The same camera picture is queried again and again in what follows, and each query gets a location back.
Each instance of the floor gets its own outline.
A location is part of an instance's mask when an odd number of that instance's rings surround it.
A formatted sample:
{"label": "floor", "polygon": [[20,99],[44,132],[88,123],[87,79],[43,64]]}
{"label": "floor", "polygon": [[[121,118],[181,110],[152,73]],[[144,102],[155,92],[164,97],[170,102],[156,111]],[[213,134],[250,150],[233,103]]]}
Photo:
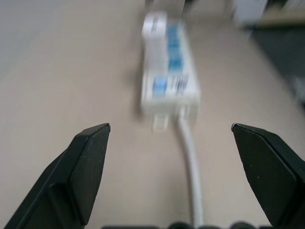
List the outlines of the floor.
{"label": "floor", "polygon": [[[81,130],[109,122],[101,187],[87,229],[189,221],[183,153],[173,128],[137,114],[139,0],[0,3],[0,227],[44,168]],[[204,218],[268,224],[244,175],[233,122],[280,135],[305,159],[305,118],[266,58],[240,32],[187,20],[202,89],[193,125]]]}

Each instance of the beige floor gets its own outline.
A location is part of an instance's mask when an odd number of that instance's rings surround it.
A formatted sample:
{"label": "beige floor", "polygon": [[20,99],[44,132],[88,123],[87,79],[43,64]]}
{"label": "beige floor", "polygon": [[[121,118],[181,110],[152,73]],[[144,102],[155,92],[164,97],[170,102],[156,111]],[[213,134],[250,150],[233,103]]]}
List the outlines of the beige floor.
{"label": "beige floor", "polygon": [[[73,136],[104,122],[112,131],[86,228],[189,221],[176,134],[153,134],[136,115],[143,1],[1,4],[0,228]],[[195,19],[189,36],[202,89],[193,132],[205,220],[223,227],[236,220],[268,223],[230,127],[239,122],[275,132],[305,158],[304,114],[242,34]]]}

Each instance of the white power strip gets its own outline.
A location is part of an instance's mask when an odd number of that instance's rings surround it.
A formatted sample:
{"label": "white power strip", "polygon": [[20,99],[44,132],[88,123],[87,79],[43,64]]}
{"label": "white power strip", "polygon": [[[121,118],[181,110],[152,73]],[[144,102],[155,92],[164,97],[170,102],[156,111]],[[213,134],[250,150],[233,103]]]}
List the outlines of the white power strip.
{"label": "white power strip", "polygon": [[195,119],[201,91],[190,45],[182,22],[167,22],[166,14],[146,16],[142,37],[145,60],[141,109],[154,119],[155,130],[165,130],[168,120],[185,110],[185,118]]}

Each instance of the white cable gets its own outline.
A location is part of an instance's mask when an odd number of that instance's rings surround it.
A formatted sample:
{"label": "white cable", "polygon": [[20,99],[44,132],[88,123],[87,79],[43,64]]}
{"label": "white cable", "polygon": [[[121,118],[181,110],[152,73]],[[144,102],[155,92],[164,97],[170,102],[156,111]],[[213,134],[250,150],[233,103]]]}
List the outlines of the white cable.
{"label": "white cable", "polygon": [[200,172],[196,158],[196,148],[189,125],[185,119],[185,109],[179,112],[178,126],[184,141],[187,169],[190,179],[191,199],[192,199],[192,221],[194,228],[203,226],[203,207],[201,195]]}

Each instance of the power strip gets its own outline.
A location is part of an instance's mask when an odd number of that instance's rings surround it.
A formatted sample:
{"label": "power strip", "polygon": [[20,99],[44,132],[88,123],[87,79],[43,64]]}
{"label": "power strip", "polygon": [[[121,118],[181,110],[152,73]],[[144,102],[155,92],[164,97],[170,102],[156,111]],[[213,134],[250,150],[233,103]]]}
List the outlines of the power strip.
{"label": "power strip", "polygon": [[168,21],[162,12],[146,16],[142,37],[145,47],[141,109],[153,118],[154,130],[165,130],[181,108],[195,119],[201,91],[184,25]]}

